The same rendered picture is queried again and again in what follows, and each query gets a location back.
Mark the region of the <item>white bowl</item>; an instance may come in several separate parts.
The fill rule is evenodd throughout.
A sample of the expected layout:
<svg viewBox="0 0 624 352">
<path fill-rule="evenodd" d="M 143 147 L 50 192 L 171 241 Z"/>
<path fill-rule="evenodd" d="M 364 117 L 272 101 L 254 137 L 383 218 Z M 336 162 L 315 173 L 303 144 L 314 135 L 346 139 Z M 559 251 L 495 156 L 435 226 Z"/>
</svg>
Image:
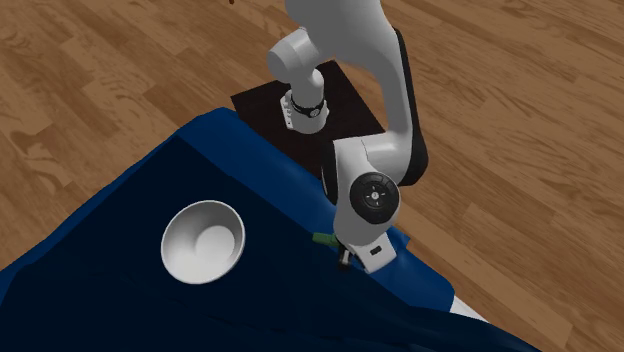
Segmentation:
<svg viewBox="0 0 624 352">
<path fill-rule="evenodd" d="M 162 235 L 160 256 L 166 271 L 190 285 L 212 283 L 227 275 L 245 248 L 246 229 L 238 212 L 217 200 L 180 210 Z"/>
</svg>

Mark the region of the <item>dark robot stand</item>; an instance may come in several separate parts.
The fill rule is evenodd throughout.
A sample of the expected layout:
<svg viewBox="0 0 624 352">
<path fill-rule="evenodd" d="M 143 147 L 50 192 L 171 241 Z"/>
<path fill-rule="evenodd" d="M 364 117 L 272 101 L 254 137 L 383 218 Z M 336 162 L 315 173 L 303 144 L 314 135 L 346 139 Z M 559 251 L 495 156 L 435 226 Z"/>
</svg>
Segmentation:
<svg viewBox="0 0 624 352">
<path fill-rule="evenodd" d="M 335 61 L 319 65 L 318 70 L 325 80 L 330 114 L 316 134 L 301 134 L 286 127 L 280 99 L 290 89 L 287 84 L 274 80 L 231 97 L 242 121 L 315 177 L 321 176 L 323 143 L 384 131 Z"/>
</svg>

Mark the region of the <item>bed with blue cover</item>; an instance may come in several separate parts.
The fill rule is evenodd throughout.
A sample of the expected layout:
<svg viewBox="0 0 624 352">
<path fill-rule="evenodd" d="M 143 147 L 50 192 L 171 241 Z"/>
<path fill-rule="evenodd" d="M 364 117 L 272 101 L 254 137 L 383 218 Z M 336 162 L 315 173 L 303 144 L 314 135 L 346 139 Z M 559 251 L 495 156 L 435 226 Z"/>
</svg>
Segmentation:
<svg viewBox="0 0 624 352">
<path fill-rule="evenodd" d="M 232 206 L 246 244 L 224 277 L 189 285 L 161 240 L 202 200 Z M 539 352 L 452 313 L 450 283 L 397 230 L 382 272 L 340 270 L 312 239 L 334 213 L 234 111 L 198 116 L 0 271 L 0 352 Z"/>
</svg>

